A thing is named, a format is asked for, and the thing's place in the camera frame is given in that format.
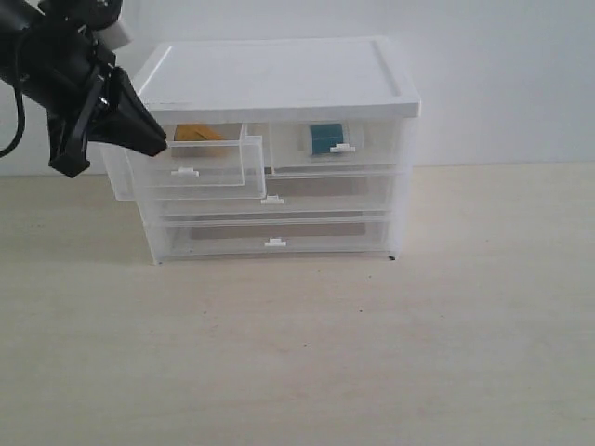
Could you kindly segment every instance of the white drawer pull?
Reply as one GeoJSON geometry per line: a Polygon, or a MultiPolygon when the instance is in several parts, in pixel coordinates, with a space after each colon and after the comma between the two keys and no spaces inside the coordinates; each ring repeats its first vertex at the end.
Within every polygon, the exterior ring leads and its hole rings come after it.
{"type": "Polygon", "coordinates": [[[200,173],[194,170],[194,167],[181,167],[178,170],[172,171],[171,175],[175,177],[199,177],[200,173]]]}
{"type": "Polygon", "coordinates": [[[279,198],[279,195],[268,195],[264,200],[260,200],[261,204],[285,204],[283,198],[279,198]]]}
{"type": "Polygon", "coordinates": [[[351,144],[337,144],[335,147],[331,147],[331,153],[349,153],[355,151],[355,148],[351,144]]]}
{"type": "Polygon", "coordinates": [[[264,245],[267,248],[285,248],[287,242],[283,239],[270,239],[268,242],[265,242],[264,245]]]}

